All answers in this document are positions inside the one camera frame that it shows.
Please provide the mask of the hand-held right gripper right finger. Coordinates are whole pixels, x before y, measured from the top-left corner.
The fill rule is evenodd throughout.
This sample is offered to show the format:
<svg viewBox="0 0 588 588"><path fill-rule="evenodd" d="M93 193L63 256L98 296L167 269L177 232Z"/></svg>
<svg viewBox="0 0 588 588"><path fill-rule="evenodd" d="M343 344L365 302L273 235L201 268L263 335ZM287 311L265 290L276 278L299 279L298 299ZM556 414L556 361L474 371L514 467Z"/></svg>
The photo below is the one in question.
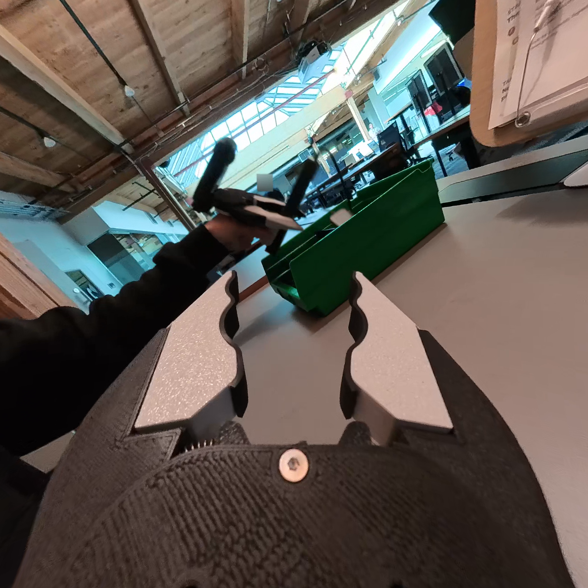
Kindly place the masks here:
<svg viewBox="0 0 588 588"><path fill-rule="evenodd" d="M361 272L350 282L340 406L390 446L404 429L449 435L453 423L416 324Z"/></svg>

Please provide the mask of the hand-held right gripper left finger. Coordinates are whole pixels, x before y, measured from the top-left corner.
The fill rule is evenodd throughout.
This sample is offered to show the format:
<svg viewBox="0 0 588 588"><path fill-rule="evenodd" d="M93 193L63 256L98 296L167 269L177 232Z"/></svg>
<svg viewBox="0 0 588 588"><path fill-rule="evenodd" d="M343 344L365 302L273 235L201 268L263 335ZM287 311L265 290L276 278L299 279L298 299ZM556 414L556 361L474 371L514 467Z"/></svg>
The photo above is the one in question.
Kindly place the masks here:
<svg viewBox="0 0 588 588"><path fill-rule="evenodd" d="M183 429L211 442L248 405L245 366L233 338L239 330L238 276L220 277L167 332L134 423L138 433Z"/></svg>

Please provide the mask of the green plastic bin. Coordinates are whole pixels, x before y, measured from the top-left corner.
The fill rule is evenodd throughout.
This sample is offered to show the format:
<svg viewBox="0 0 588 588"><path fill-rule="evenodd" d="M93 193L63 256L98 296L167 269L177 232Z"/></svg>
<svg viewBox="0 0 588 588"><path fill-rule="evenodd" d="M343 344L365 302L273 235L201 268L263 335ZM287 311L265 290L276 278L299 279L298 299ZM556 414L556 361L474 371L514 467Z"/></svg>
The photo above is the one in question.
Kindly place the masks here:
<svg viewBox="0 0 588 588"><path fill-rule="evenodd" d="M353 217L341 226L333 210ZM373 279L445 222L425 161L357 192L262 259L269 285L305 312L327 316L349 297L354 272Z"/></svg>

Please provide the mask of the person's left forearm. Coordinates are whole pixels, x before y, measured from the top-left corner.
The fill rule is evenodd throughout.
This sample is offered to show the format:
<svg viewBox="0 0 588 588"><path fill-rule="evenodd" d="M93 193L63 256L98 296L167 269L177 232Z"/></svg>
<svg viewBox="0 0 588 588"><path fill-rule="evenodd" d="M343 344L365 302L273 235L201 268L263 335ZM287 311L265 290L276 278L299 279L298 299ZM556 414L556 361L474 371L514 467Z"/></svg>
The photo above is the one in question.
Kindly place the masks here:
<svg viewBox="0 0 588 588"><path fill-rule="evenodd" d="M162 329L209 285L227 255L205 227L167 243L154 267L89 312L55 307L1 320L1 449L22 456L77 428L94 403Z"/></svg>

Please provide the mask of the person's left hand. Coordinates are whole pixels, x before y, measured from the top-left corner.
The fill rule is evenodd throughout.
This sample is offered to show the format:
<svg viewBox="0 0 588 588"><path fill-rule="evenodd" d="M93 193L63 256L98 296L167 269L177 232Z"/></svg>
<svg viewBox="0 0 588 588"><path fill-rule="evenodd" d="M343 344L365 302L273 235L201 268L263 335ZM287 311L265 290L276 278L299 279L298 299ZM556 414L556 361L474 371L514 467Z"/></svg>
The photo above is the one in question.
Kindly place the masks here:
<svg viewBox="0 0 588 588"><path fill-rule="evenodd" d="M255 239L263 245L270 245L276 236L271 229L243 224L227 215L217 215L204 226L229 252L246 251Z"/></svg>

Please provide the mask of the white ceiling projector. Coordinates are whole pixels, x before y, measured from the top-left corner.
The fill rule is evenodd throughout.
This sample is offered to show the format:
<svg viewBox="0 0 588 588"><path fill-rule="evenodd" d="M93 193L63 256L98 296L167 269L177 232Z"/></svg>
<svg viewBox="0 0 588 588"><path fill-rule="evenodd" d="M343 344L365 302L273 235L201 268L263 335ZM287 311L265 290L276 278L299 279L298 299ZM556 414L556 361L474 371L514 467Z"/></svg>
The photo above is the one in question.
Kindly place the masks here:
<svg viewBox="0 0 588 588"><path fill-rule="evenodd" d="M295 57L300 83L306 84L312 78L319 77L330 61L331 54L332 48L325 40L308 40L301 44Z"/></svg>

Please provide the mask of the instruction sheet on wooden stand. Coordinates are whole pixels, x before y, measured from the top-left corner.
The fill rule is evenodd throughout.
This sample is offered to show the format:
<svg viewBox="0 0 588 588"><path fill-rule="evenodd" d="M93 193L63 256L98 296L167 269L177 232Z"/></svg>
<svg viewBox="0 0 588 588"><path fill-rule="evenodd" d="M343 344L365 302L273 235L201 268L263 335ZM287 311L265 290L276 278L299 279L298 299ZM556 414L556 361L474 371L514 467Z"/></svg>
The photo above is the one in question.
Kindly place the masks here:
<svg viewBox="0 0 588 588"><path fill-rule="evenodd" d="M472 49L472 96L469 123L476 141L493 149L510 148L542 138L565 126L587 121L587 108L530 130L516 129L513 122L489 129L497 38L497 2L476 1Z"/></svg>

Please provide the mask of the person's dark clothing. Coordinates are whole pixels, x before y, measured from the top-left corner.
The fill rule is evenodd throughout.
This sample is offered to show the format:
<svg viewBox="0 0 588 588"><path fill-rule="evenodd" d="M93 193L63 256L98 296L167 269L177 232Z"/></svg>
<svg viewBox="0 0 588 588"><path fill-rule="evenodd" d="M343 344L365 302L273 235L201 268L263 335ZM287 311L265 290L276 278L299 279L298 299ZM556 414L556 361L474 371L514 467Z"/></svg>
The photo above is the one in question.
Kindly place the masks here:
<svg viewBox="0 0 588 588"><path fill-rule="evenodd" d="M1 587L15 580L50 476L1 448Z"/></svg>

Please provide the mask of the printed instruction sheet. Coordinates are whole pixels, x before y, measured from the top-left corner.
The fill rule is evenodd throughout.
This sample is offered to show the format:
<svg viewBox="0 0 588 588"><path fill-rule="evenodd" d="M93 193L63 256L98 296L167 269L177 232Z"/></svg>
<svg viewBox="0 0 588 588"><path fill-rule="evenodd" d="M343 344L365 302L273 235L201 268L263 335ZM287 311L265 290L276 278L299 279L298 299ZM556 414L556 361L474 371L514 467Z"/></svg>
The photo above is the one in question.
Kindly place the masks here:
<svg viewBox="0 0 588 588"><path fill-rule="evenodd" d="M587 1L497 1L489 129L539 127L587 106Z"/></svg>

